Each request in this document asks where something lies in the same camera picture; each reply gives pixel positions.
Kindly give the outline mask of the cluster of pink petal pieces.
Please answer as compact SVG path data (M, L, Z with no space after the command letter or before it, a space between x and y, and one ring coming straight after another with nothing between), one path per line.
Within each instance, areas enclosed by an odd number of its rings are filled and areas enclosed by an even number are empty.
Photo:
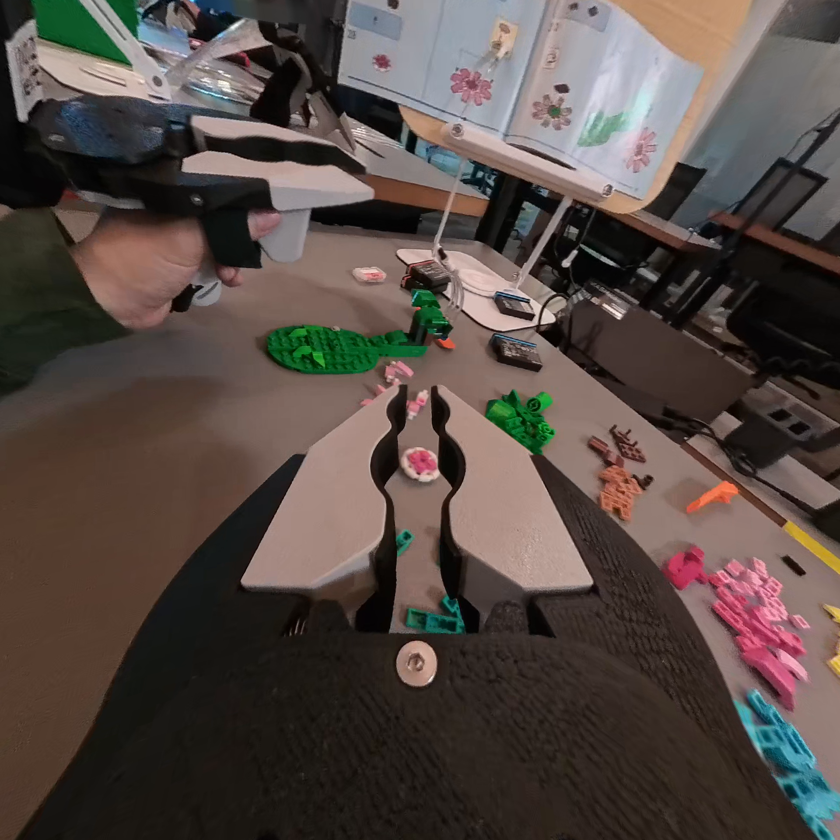
M378 382L372 393L360 401L359 407L365 407L373 403L373 400L385 393L388 389L407 384L414 377L414 371L401 360L390 360L381 373L381 382ZM409 392L406 399L406 418L412 421L418 417L428 404L431 392L427 388L415 392Z

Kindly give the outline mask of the person's left hand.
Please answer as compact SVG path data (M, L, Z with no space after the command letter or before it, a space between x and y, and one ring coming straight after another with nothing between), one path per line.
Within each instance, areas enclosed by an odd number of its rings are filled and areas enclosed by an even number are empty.
M69 253L100 308L131 331L160 325L203 267L225 287L244 282L240 268L213 261L194 217L107 208Z

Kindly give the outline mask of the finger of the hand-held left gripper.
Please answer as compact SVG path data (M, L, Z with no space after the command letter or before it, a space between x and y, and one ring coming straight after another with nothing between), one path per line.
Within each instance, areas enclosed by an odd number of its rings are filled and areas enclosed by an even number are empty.
M332 164L257 162L230 153L205 151L187 158L182 171L266 182L271 205L280 213L281 221L259 244L271 260L280 263L301 257L313 209L364 203L374 197L368 184Z
M190 126L198 151L232 154L258 163L330 165L348 174L366 174L364 163L335 143L271 123L194 114Z

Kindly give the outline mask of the pile of cyan lego pieces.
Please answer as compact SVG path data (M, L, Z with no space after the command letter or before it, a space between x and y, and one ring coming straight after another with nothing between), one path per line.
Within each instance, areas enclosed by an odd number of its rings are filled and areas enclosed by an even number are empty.
M838 833L839 793L819 769L799 731L754 689L733 705L757 754L815 838Z

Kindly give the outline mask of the pile of green lego pieces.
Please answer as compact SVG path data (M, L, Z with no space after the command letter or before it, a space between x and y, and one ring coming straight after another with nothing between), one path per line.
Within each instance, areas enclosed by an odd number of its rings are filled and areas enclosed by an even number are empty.
M552 404L553 398L547 392L521 398L517 391L512 390L502 397L489 400L485 417L524 446L531 455L541 456L556 434L543 416Z

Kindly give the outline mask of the orange brick separator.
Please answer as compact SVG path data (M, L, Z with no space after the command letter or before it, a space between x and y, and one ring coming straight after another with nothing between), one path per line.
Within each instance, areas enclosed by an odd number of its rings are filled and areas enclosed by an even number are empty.
M713 488L706 490L697 499L694 499L686 506L686 514L692 514L700 511L709 505L723 504L728 505L732 500L740 494L739 487L730 481L724 480Z

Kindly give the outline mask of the pile of orange lego pieces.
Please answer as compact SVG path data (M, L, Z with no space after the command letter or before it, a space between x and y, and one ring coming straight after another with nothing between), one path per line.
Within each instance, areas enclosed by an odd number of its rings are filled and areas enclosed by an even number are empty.
M646 491L647 483L618 465L609 465L602 469L598 479L602 483L598 496L600 509L622 522L630 522L636 498Z

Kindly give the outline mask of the person's left forearm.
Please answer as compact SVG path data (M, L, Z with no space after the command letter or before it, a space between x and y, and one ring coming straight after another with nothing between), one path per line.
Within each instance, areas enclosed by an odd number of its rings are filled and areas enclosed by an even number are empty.
M70 255L74 241L48 208L1 222L1 396L57 356L127 337L96 302Z

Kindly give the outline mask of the pile of pink lego pieces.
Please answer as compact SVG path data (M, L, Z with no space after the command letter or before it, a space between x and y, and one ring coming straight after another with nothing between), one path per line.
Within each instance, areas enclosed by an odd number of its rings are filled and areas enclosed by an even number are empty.
M804 667L806 649L801 632L810 625L787 611L782 583L758 558L732 560L719 570L707 570L698 547L678 552L660 570L682 592L693 584L710 587L710 609L728 629L742 662L775 693L782 707L795 709L796 692L810 677Z

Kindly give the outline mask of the yellow tape strip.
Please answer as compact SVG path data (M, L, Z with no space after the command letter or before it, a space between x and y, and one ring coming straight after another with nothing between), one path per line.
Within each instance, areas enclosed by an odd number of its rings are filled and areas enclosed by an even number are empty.
M816 540L808 532L797 526L793 521L787 521L783 525L783 530L793 540L797 541L803 548L807 549L817 559L822 561L828 568L830 568L836 574L839 574L839 557L830 549L828 549L825 545Z

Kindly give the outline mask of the grey block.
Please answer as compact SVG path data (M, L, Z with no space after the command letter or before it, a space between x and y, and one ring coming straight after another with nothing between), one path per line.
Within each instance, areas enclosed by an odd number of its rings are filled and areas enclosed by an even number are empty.
M796 448L815 454L837 445L836 429L818 434L813 425L781 406L743 406L736 418L741 423L721 439L722 446L756 470L778 463Z

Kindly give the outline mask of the green lego leaf build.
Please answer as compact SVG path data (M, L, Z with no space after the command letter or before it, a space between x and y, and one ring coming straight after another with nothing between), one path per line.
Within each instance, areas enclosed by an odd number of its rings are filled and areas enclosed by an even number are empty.
M355 375L381 361L421 358L431 340L447 340L452 323L430 290L412 291L409 330L365 335L304 324L276 329L266 339L268 356L280 367L305 375Z

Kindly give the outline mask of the black grey gripper device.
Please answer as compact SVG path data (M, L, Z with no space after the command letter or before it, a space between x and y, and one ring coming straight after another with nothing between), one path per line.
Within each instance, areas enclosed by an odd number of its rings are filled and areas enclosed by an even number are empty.
M259 32L274 50L277 68L250 107L252 118L288 128L291 116L315 118L316 135L352 154L356 141L335 83L302 38L278 24L258 21Z

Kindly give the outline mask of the black equipment case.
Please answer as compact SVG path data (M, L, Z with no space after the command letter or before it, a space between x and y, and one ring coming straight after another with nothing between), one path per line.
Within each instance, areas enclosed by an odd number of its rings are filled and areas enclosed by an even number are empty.
M570 299L570 346L622 384L714 421L755 385L753 374L594 280Z

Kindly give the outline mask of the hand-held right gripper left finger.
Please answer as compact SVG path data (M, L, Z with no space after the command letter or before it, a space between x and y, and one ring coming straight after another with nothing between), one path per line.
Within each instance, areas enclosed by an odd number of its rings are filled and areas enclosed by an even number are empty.
M386 634L396 594L396 525L386 484L399 466L405 385L378 395L313 444L240 581L249 592L333 601Z

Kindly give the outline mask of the black battery red trim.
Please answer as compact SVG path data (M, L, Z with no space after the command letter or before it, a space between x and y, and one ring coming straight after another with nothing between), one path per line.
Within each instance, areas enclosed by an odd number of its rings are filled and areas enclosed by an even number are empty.
M401 281L401 288L406 291L426 290L435 295L442 295L451 281L450 272L431 259L409 264Z

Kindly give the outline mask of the lego instruction booklet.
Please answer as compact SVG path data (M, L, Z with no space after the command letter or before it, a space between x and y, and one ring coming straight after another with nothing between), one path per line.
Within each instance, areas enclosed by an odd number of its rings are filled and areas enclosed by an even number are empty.
M610 2L348 2L338 80L641 198L702 75Z

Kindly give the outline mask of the pile of dark brown lego pieces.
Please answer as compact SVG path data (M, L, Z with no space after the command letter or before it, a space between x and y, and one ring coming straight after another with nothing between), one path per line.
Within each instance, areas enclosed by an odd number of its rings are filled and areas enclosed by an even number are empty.
M649 488L653 483L653 478L637 472L638 469L647 463L647 457L638 441L632 436L631 430L627 429L623 431L618 429L616 425L613 425L608 430L608 437L609 439L607 440L592 435L586 440L586 447L601 461L602 468L600 471L612 465L623 467L640 481L643 480L646 482L647 488Z

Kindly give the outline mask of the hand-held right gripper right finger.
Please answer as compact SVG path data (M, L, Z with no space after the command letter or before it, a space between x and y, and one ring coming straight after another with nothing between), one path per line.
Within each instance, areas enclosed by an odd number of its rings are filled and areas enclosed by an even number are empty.
M439 569L465 629L498 604L592 593L594 581L529 451L446 386L431 391L437 462L449 490Z

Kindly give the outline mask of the pile of teal lego pieces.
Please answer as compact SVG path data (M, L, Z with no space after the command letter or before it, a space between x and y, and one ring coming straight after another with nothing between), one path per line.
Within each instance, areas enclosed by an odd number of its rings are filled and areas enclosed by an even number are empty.
M398 530L395 536L397 557L397 597L395 606L402 610L401 617L406 630L420 634L436 635L465 635L466 622L462 615L459 600L456 597L442 594L435 609L422 608L406 602L404 595L418 590L419 577L414 572L401 572L402 557L408 552L416 540L415 534L409 529Z

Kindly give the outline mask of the wood edged desk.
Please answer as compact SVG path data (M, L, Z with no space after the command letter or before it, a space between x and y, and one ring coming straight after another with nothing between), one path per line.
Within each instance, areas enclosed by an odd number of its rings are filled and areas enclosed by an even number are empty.
M837 255L761 224L752 225L741 235L728 259L728 267L750 277L782 269L802 269L839 278Z

